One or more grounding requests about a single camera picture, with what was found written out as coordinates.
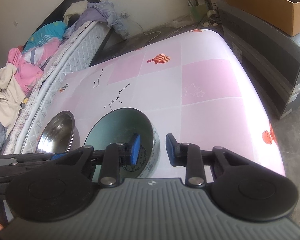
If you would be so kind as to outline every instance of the white quilted mattress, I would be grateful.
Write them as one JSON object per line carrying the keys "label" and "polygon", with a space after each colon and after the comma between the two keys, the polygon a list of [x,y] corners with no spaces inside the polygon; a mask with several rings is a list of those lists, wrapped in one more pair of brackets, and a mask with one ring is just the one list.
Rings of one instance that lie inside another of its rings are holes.
{"label": "white quilted mattress", "polygon": [[18,135],[13,152],[7,151],[3,154],[20,154],[35,152],[37,138],[42,129],[41,125],[47,110],[53,101],[53,97],[60,89],[64,77],[73,72],[89,67],[89,64],[109,32],[107,25],[92,22],[71,45],[62,59],[50,74],[49,78],[40,88],[34,107],[31,109],[29,118],[26,120]]}

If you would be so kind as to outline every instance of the headboard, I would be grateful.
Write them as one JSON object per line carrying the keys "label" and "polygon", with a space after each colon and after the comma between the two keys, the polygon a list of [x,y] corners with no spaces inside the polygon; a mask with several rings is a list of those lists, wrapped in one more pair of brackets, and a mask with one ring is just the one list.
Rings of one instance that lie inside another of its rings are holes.
{"label": "headboard", "polygon": [[[60,5],[57,8],[53,10],[53,12],[39,25],[39,27],[35,31],[39,30],[41,27],[43,27],[46,24],[53,23],[56,21],[63,21],[63,15],[65,14],[69,6],[72,3],[79,2],[79,1],[82,0],[64,0],[62,3],[60,3]],[[100,2],[100,0],[87,0],[87,1],[95,2],[95,3]]]}

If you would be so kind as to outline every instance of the large gray box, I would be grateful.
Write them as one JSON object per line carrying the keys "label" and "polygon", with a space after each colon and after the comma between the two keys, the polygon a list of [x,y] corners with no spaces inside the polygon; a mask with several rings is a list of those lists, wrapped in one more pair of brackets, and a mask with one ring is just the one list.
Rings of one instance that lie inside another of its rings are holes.
{"label": "large gray box", "polygon": [[300,106],[300,33],[290,37],[271,24],[218,1],[225,39],[256,90],[279,118]]}

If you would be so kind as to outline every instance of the floor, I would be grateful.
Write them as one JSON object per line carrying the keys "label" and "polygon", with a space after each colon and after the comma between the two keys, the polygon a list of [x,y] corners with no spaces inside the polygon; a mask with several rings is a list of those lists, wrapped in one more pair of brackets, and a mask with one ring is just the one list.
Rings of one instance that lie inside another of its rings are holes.
{"label": "floor", "polygon": [[[180,30],[180,32],[186,32],[191,29],[194,29],[194,27],[186,26]],[[167,36],[175,30],[176,29],[170,27],[160,27],[149,32],[161,31],[160,36],[152,40],[152,42],[157,42],[167,38]],[[216,31],[221,35],[223,34],[220,28]],[[146,46],[148,45],[148,41],[154,36],[156,36],[156,34],[148,36],[140,34],[109,47],[107,50],[103,51],[101,57],[99,57],[97,61],[92,62],[91,65],[104,62],[111,58]],[[271,109],[267,106],[266,101],[262,98],[261,101],[264,103],[265,109],[274,128],[285,166],[286,176],[296,184],[299,190],[299,201],[292,214],[292,219],[300,226],[300,107],[283,119],[278,120]]]}

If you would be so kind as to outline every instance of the black circular disc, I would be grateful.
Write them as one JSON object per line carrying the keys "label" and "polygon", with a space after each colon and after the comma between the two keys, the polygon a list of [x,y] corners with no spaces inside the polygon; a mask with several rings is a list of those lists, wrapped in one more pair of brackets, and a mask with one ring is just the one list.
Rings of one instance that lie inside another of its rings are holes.
{"label": "black circular disc", "polygon": [[10,182],[6,190],[7,203],[15,216],[39,222],[80,212],[92,195],[89,179],[68,165],[29,171]]}
{"label": "black circular disc", "polygon": [[286,177],[250,165],[233,166],[211,186],[215,203],[230,215],[266,222],[289,215],[298,201],[296,186]]}

